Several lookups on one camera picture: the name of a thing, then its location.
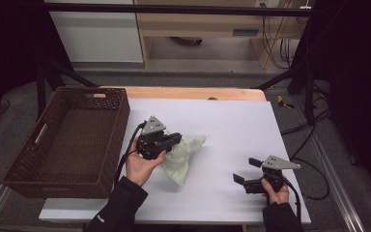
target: light green cloth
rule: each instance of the light green cloth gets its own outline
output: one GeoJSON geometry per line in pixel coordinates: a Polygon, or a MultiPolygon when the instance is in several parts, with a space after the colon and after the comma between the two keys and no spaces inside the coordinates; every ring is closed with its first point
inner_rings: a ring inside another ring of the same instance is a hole
{"type": "Polygon", "coordinates": [[[173,146],[171,152],[165,155],[164,163],[161,166],[165,173],[179,186],[182,186],[185,181],[191,155],[197,152],[205,141],[206,136],[182,138],[182,141],[173,146]]]}

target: white tabletop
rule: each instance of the white tabletop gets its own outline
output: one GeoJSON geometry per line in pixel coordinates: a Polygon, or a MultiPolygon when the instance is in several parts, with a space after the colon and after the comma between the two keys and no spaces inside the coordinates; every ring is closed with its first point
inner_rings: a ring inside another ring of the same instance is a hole
{"type": "MultiPolygon", "coordinates": [[[[137,222],[255,224],[263,221],[266,199],[246,194],[233,181],[233,173],[246,180],[262,177],[249,158],[273,155],[288,160],[272,108],[267,101],[206,101],[129,99],[130,115],[121,154],[138,124],[156,116],[170,132],[184,138],[207,137],[189,162],[180,187],[159,166],[144,185],[148,198],[136,214],[137,222]]],[[[292,170],[284,175],[300,195],[302,223],[310,223],[292,170]]],[[[296,211],[295,195],[290,204],[296,211]]],[[[88,222],[105,205],[105,199],[47,199],[40,219],[52,222],[88,222]]]]}

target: sleeve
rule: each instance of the sleeve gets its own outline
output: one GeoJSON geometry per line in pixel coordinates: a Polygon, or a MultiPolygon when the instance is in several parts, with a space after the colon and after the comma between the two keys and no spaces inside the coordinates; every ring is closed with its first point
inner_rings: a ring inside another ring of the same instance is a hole
{"type": "Polygon", "coordinates": [[[93,217],[85,232],[129,232],[134,216],[148,193],[123,176],[110,194],[107,204],[93,217]]]}
{"type": "Polygon", "coordinates": [[[267,232],[303,231],[300,221],[292,211],[289,203],[276,204],[272,203],[263,210],[264,224],[267,232]]]}

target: metal frame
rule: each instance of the metal frame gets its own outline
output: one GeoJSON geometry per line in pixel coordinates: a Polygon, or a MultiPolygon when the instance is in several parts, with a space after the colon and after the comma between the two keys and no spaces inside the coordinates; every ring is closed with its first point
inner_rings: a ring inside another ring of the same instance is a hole
{"type": "Polygon", "coordinates": [[[147,14],[190,14],[190,15],[266,15],[307,17],[325,14],[308,9],[242,8],[214,6],[173,5],[129,5],[129,4],[76,4],[76,3],[22,3],[19,7],[46,9],[50,12],[85,13],[147,13],[147,14]]]}

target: brown woven basket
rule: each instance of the brown woven basket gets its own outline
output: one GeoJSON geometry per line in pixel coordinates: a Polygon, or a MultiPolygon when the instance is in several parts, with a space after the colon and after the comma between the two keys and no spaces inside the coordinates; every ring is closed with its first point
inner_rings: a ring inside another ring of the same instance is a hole
{"type": "Polygon", "coordinates": [[[129,112],[125,89],[58,88],[2,184],[29,198],[107,198],[129,112]]]}

